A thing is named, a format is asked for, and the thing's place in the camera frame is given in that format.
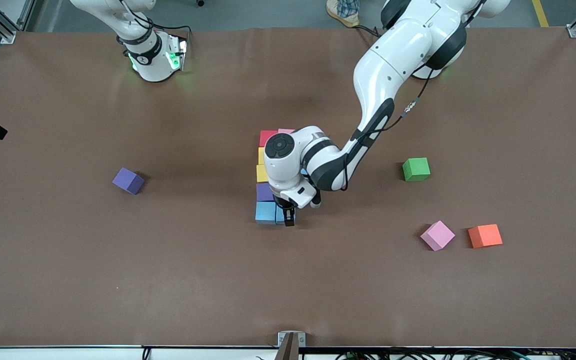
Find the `blue cube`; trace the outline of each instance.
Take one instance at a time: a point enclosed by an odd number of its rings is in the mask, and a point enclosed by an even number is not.
[[[139,189],[144,185],[144,179],[136,173],[122,167],[119,173],[117,173],[117,176],[114,177],[114,180],[112,180],[112,183],[130,194],[137,195]]]
[[[276,207],[277,204],[274,201],[257,201],[254,221],[262,225],[275,225]]]
[[[297,209],[294,210],[294,219],[297,220]],[[277,205],[274,210],[274,223],[277,225],[284,225],[286,223],[284,219],[284,209],[279,207],[279,205]]]

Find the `green cube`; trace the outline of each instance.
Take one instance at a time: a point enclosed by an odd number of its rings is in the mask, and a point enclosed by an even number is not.
[[[413,157],[404,162],[404,178],[407,182],[421,182],[430,176],[428,158]]]

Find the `pink cube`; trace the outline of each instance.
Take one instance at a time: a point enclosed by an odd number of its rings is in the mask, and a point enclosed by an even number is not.
[[[434,251],[445,248],[454,237],[455,234],[441,221],[430,225],[428,230],[421,235],[421,239]]]

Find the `stack of cubes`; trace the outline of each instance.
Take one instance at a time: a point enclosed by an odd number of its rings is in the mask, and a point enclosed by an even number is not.
[[[268,174],[264,167],[264,148],[270,137],[277,133],[292,133],[292,129],[261,130],[256,162],[256,212],[254,221],[263,225],[283,225],[284,210],[277,205],[268,184]]]

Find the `foam cube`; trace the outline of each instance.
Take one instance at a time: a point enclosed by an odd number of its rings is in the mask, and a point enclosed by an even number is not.
[[[274,134],[277,134],[277,130],[261,130],[261,133],[259,134],[259,148],[266,146],[268,139],[270,139]]]
[[[421,182],[430,176],[428,158],[413,157],[404,162],[404,178],[407,182]]]
[[[257,201],[254,221],[262,225],[275,225],[276,207],[274,201]]]
[[[421,235],[421,239],[434,251],[445,248],[454,237],[455,234],[441,221],[430,225],[428,230]]]
[[[468,235],[470,235],[472,247],[475,249],[503,244],[496,223],[469,228]]]
[[[263,165],[263,164],[264,164],[264,150],[265,150],[265,148],[263,148],[263,147],[260,147],[259,150],[258,150],[259,153],[258,153],[258,155],[257,155],[256,163],[259,164],[259,165]]]
[[[130,194],[137,195],[139,189],[144,185],[144,179],[136,173],[122,167],[119,173],[117,173],[117,176],[114,177],[114,180],[112,180],[112,183]]]
[[[276,210],[274,212],[274,222],[277,225],[284,225],[286,222],[284,221],[284,209],[276,205]],[[294,219],[297,220],[297,209],[294,212]]]
[[[256,182],[258,183],[268,182],[268,174],[266,173],[266,168],[264,167],[264,164],[258,164],[256,166]]]
[[[267,182],[261,182],[256,185],[256,200],[275,201],[273,192],[270,190],[270,185]]]

